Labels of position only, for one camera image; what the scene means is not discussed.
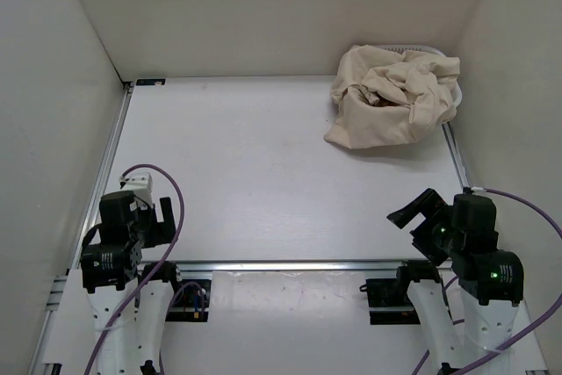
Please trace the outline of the beige trousers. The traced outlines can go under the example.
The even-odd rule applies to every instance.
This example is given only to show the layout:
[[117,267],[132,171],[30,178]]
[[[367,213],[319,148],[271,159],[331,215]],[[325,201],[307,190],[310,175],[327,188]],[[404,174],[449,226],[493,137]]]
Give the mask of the beige trousers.
[[330,87],[338,113],[324,140],[348,149],[421,141],[455,118],[459,77],[457,57],[355,45]]

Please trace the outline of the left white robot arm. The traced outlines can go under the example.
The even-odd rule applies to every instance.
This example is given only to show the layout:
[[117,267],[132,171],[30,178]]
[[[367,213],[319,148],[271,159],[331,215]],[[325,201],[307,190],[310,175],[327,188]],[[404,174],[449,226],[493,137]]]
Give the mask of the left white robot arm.
[[80,266],[92,312],[95,345],[87,374],[162,374],[163,329],[170,305],[184,295],[174,263],[141,267],[143,249],[169,244],[176,224],[169,198],[163,219],[146,195],[104,195],[100,223],[84,237]]

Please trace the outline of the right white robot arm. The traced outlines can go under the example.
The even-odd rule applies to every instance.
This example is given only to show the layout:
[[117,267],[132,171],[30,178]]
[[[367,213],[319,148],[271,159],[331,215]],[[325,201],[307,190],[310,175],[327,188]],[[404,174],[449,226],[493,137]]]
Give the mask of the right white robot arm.
[[[495,362],[476,373],[507,374],[510,357],[500,346],[512,335],[524,272],[515,253],[498,247],[494,202],[464,191],[447,204],[435,190],[426,189],[387,219],[404,228],[417,215],[423,220],[411,232],[412,244],[425,258],[398,268],[394,293],[413,305],[436,373],[468,372],[476,360],[491,355]],[[462,335],[450,317],[438,271],[445,261],[451,263],[463,301]]]

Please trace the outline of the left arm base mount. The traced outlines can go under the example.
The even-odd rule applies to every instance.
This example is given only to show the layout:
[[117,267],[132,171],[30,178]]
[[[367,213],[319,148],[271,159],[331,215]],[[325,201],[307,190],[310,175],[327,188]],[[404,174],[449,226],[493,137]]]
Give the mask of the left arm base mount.
[[211,275],[182,273],[176,263],[165,262],[151,277],[146,289],[157,283],[172,288],[166,322],[208,322],[212,293]]

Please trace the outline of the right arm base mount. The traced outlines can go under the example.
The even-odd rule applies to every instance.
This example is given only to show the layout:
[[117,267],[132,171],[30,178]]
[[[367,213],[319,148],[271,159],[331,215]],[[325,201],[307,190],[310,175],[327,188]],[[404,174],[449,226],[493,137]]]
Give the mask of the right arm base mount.
[[419,325],[414,305],[407,296],[413,282],[432,280],[442,287],[437,267],[430,261],[407,260],[401,263],[395,278],[367,278],[359,287],[368,299],[372,326]]

